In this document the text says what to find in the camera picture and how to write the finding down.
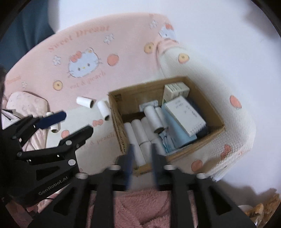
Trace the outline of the white paper roll tube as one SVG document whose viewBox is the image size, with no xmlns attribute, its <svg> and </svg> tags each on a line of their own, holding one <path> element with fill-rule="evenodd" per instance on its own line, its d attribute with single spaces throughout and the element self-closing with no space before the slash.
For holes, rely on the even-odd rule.
<svg viewBox="0 0 281 228">
<path fill-rule="evenodd" d="M 107 106 L 107 103 L 105 101 L 103 101 L 103 100 L 100 100 L 97 103 L 97 107 L 98 107 L 98 109 L 100 111 L 100 114 L 103 117 L 103 120 L 105 120 L 105 121 L 109 120 L 109 118 L 110 118 L 110 109 Z"/>
<path fill-rule="evenodd" d="M 47 112 L 46 113 L 46 116 L 48 117 L 48 116 L 51 116 L 51 115 L 54 115 L 54 113 L 53 112 Z"/>
<path fill-rule="evenodd" d="M 152 131 L 152 128 L 150 126 L 150 123 L 148 122 L 147 117 L 143 117 L 141 119 L 141 124 L 144 128 L 144 131 L 145 131 L 149 141 L 153 141 L 153 140 L 159 138 L 159 135 Z"/>
<path fill-rule="evenodd" d="M 52 133 L 58 133 L 60 131 L 60 124 L 56 123 L 56 124 L 50 126 L 50 131 Z"/>
<path fill-rule="evenodd" d="M 76 103 L 78 105 L 91 109 L 95 104 L 95 100 L 87 98 L 87 97 L 77 96 Z"/>
<path fill-rule="evenodd" d="M 139 145 L 143 144 L 144 142 L 148 142 L 148 136 L 145 132 L 145 129 L 142 126 L 142 123 L 139 119 L 135 119 L 131 122 L 131 126 L 133 128 L 135 137 Z"/>
<path fill-rule="evenodd" d="M 154 133 L 161 133 L 164 130 L 163 124 L 153 106 L 146 106 L 144 108 L 144 114 Z"/>
<path fill-rule="evenodd" d="M 134 146 L 134 159 L 135 159 L 137 166 L 140 167 L 140 166 L 145 165 L 146 161 L 145 161 L 143 153 L 140 149 L 140 146 L 138 144 L 138 141 L 137 141 L 137 138 L 133 131 L 131 123 L 125 123 L 124 128 L 125 128 L 129 143 Z"/>
</svg>

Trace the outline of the pink white folded cloth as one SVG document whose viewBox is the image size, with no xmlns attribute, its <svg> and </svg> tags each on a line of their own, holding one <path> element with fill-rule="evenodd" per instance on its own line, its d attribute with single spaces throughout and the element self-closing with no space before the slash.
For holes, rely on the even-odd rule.
<svg viewBox="0 0 281 228">
<path fill-rule="evenodd" d="M 2 109 L 1 110 L 1 125 L 2 129 L 8 128 L 15 122 L 23 119 L 24 116 L 18 113 L 15 109 Z"/>
</svg>

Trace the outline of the pink fluffy blanket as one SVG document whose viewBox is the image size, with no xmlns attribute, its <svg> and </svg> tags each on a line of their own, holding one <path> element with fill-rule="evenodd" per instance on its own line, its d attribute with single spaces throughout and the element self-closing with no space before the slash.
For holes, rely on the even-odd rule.
<svg viewBox="0 0 281 228">
<path fill-rule="evenodd" d="M 115 227 L 170 227 L 171 193 L 154 188 L 114 197 Z"/>
</svg>

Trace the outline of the pink Hello Kitty bedsheet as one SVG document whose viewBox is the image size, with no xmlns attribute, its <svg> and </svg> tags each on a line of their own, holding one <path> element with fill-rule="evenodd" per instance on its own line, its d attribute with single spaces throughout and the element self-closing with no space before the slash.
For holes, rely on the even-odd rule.
<svg viewBox="0 0 281 228">
<path fill-rule="evenodd" d="M 106 16 L 50 36 L 7 73 L 3 107 L 12 93 L 22 91 L 45 99 L 48 111 L 64 110 L 66 120 L 58 133 L 47 132 L 46 146 L 92 125 L 94 133 L 77 151 L 77 159 L 81 171 L 94 174 L 124 153 L 113 125 L 109 92 L 180 76 L 188 77 L 206 96 L 222 119 L 224 130 L 194 153 L 171 162 L 187 173 L 204 173 L 220 180 L 252 149 L 254 121 L 222 77 L 197 63 L 194 54 L 178 43 L 165 16 Z M 95 100 L 94 106 L 78 105 L 77 96 Z M 100 100 L 110 109 L 107 121 L 97 107 Z"/>
</svg>

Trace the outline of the white roll in box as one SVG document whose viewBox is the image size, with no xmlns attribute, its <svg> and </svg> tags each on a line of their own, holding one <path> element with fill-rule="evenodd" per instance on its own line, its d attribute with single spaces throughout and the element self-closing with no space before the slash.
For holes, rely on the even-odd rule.
<svg viewBox="0 0 281 228">
<path fill-rule="evenodd" d="M 163 113 L 161 107 L 159 107 L 159 106 L 155 107 L 155 111 L 156 111 L 156 113 L 157 113 L 157 115 L 158 115 L 158 117 L 159 117 L 159 119 L 160 119 L 160 121 L 163 125 L 163 128 L 166 129 L 168 127 L 168 124 L 166 122 L 166 119 L 165 119 L 165 116 L 164 116 L 164 113 Z"/>
<path fill-rule="evenodd" d="M 151 155 L 151 142 L 143 142 L 140 145 L 141 152 L 144 156 L 146 163 L 150 163 L 152 159 Z"/>
</svg>

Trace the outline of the blue white plastic packet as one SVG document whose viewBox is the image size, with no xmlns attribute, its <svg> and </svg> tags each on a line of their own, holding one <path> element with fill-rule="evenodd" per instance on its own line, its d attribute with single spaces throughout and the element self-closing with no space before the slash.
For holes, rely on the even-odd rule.
<svg viewBox="0 0 281 228">
<path fill-rule="evenodd" d="M 162 131 L 159 136 L 161 137 L 162 144 L 165 148 L 166 153 L 171 153 L 176 150 L 176 147 L 168 131 Z"/>
</svg>

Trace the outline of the light blue tissue pack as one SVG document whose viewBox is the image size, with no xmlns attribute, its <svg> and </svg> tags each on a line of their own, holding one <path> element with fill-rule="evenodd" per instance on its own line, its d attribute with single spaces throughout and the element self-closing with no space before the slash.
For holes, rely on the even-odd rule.
<svg viewBox="0 0 281 228">
<path fill-rule="evenodd" d="M 162 105 L 161 108 L 168 124 L 168 127 L 165 129 L 165 131 L 169 132 L 176 149 L 185 147 L 197 140 L 196 135 L 189 136 L 186 131 L 182 129 L 174 117 L 166 110 L 165 105 Z"/>
</svg>

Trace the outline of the white shipping label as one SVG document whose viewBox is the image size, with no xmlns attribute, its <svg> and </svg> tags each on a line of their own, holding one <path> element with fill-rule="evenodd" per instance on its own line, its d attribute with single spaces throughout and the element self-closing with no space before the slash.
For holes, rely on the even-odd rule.
<svg viewBox="0 0 281 228">
<path fill-rule="evenodd" d="M 147 106 L 158 107 L 159 106 L 158 100 L 152 100 L 152 101 L 140 104 L 139 105 L 140 112 L 143 112 L 144 108 Z"/>
</svg>

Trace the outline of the brown cardboard box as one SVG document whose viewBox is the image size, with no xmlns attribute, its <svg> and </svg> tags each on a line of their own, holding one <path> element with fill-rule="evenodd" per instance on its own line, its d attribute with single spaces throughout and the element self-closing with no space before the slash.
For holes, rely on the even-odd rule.
<svg viewBox="0 0 281 228">
<path fill-rule="evenodd" d="M 194 153 L 224 130 L 206 96 L 188 77 L 175 77 L 109 92 L 120 149 L 135 145 L 136 168 L 151 171 L 151 146 L 168 161 Z"/>
</svg>

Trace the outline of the dark blue curtain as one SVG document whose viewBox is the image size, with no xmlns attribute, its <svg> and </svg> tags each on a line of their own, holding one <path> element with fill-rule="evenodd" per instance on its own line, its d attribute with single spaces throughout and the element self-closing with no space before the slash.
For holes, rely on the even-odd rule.
<svg viewBox="0 0 281 228">
<path fill-rule="evenodd" d="M 48 2 L 29 2 L 1 39 L 1 67 L 9 71 L 26 53 L 53 34 Z"/>
</svg>

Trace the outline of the white green small box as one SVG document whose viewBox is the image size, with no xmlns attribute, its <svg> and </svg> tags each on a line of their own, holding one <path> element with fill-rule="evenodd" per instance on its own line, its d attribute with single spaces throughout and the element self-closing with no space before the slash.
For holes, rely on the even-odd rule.
<svg viewBox="0 0 281 228">
<path fill-rule="evenodd" d="M 188 97 L 190 88 L 183 82 L 166 84 L 164 86 L 162 103 L 169 102 L 178 96 Z"/>
</svg>

